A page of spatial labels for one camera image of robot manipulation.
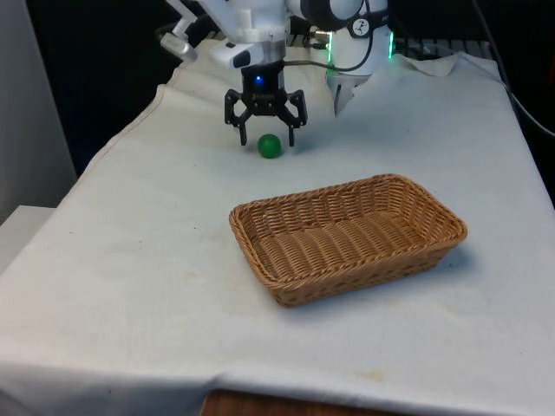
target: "green ball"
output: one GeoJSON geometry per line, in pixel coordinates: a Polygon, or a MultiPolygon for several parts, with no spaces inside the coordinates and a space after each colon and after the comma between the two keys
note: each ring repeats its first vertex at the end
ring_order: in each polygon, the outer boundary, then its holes
{"type": "Polygon", "coordinates": [[[275,159],[281,154],[281,141],[273,134],[265,134],[258,139],[258,151],[263,158],[275,159]]]}

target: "white cloth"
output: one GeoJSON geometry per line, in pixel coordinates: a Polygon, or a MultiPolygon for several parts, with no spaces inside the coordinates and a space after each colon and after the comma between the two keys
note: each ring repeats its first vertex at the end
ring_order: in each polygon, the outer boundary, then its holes
{"type": "Polygon", "coordinates": [[[223,122],[239,74],[204,52],[176,70],[0,277],[1,414],[195,414],[214,388],[553,414],[555,217],[504,88],[464,61],[443,78],[393,61],[334,118],[323,77],[287,68],[310,121],[266,160],[256,138],[285,143],[281,122],[252,119],[247,148],[223,122]],[[467,241],[419,276],[274,303],[230,210],[386,172],[460,215],[467,241]]]}

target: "wooden floor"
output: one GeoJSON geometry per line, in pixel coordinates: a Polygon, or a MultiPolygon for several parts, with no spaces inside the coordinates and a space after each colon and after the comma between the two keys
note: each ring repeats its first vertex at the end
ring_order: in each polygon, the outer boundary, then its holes
{"type": "Polygon", "coordinates": [[[401,416],[248,393],[217,391],[205,401],[201,416],[401,416]]]}

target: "basket rim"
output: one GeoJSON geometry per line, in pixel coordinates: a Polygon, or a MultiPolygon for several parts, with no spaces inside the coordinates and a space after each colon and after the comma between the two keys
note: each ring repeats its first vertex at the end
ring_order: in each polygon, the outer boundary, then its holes
{"type": "Polygon", "coordinates": [[[242,204],[235,207],[230,213],[230,224],[235,234],[236,239],[240,249],[243,251],[248,260],[248,263],[257,276],[258,280],[261,281],[269,289],[282,289],[283,287],[288,287],[290,289],[295,289],[294,286],[305,285],[308,281],[322,281],[324,279],[333,278],[334,276],[343,274],[345,272],[350,272],[353,270],[360,269],[369,264],[385,263],[391,258],[400,256],[413,256],[419,252],[423,251],[437,251],[450,247],[454,247],[467,237],[468,229],[465,223],[457,217],[451,210],[449,210],[442,202],[440,202],[434,195],[432,195],[426,188],[415,183],[412,179],[398,174],[382,174],[376,175],[371,178],[355,180],[341,185],[326,186],[324,188],[319,188],[313,191],[292,193],[290,195],[284,195],[274,198],[260,199],[248,204],[242,204]],[[250,210],[255,207],[260,206],[271,206],[278,205],[282,202],[295,202],[298,200],[305,200],[307,197],[312,197],[316,193],[330,195],[338,191],[348,191],[349,189],[355,189],[359,186],[372,184],[379,181],[397,181],[402,182],[406,185],[411,185],[416,188],[416,190],[428,200],[428,202],[434,206],[436,210],[442,211],[453,224],[458,225],[457,231],[450,234],[447,237],[434,240],[428,244],[413,244],[409,247],[402,248],[400,250],[390,251],[388,253],[377,253],[372,257],[365,257],[354,262],[346,262],[338,264],[333,267],[322,270],[314,270],[309,273],[303,273],[299,275],[292,275],[291,278],[285,280],[278,280],[276,277],[270,273],[258,257],[258,253],[255,250],[251,239],[246,235],[243,223],[239,219],[240,214],[246,210],[250,210]]]}

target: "woven basket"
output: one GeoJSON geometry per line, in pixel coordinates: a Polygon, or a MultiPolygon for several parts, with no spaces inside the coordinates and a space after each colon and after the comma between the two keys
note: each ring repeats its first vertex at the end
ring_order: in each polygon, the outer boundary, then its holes
{"type": "Polygon", "coordinates": [[[241,205],[230,222],[252,271],[284,306],[432,269],[467,236],[448,208],[397,175],[241,205]]]}

